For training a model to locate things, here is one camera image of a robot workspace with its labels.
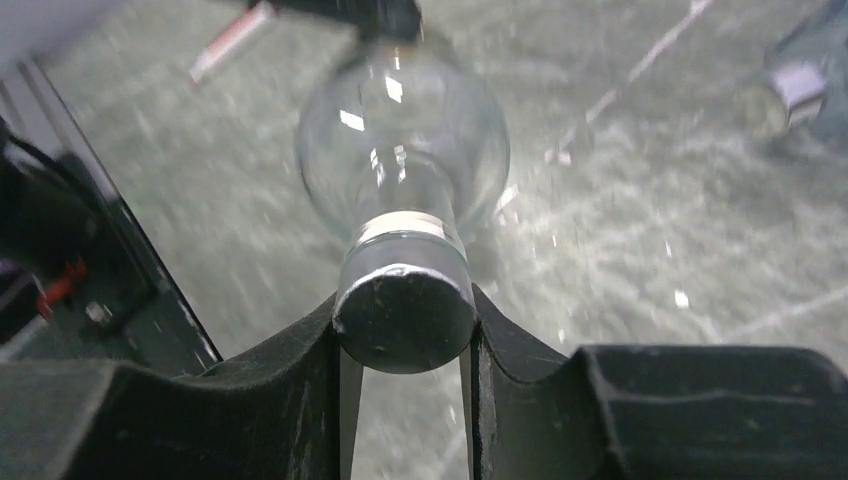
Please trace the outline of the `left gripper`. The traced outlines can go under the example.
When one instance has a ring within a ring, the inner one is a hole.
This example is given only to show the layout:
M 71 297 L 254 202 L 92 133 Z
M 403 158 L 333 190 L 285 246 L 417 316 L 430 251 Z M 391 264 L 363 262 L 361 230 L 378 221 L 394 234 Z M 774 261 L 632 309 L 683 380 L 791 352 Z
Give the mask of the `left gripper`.
M 414 0 L 270 0 L 272 8 L 296 11 L 355 27 L 364 38 L 415 41 L 422 15 Z

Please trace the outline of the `blue square bottle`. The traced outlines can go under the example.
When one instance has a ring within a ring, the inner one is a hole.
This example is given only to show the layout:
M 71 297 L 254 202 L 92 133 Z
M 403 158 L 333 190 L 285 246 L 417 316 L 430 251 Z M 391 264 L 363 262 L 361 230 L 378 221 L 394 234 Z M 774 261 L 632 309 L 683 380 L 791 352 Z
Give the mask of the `blue square bottle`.
M 772 143 L 804 131 L 846 149 L 847 2 L 827 2 L 768 49 L 733 101 L 755 139 Z

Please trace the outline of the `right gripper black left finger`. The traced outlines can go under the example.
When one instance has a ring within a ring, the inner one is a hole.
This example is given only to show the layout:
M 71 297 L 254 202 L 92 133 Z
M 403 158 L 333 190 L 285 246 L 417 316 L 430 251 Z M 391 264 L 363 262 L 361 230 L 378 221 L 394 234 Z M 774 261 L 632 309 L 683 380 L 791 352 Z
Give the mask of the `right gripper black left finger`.
M 1 368 L 5 479 L 338 479 L 333 303 L 199 376 L 126 362 Z

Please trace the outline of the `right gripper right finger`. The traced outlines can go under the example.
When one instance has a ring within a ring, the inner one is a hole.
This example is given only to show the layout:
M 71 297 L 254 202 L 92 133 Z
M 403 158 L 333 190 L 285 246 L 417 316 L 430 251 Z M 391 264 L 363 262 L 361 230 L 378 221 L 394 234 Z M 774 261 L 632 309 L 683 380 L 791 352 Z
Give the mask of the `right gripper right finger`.
M 843 479 L 847 379 L 804 348 L 588 345 L 564 356 L 475 295 L 474 479 Z

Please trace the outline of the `clear bottle silver cap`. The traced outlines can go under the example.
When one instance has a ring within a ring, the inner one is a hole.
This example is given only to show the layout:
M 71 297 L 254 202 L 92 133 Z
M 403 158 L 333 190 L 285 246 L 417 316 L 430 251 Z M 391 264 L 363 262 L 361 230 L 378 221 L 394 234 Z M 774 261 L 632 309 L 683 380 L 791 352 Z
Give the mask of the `clear bottle silver cap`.
M 348 247 L 332 313 L 342 347 L 390 374 L 456 358 L 477 325 L 464 245 L 510 169 L 492 90 L 444 37 L 361 42 L 311 94 L 294 151 Z

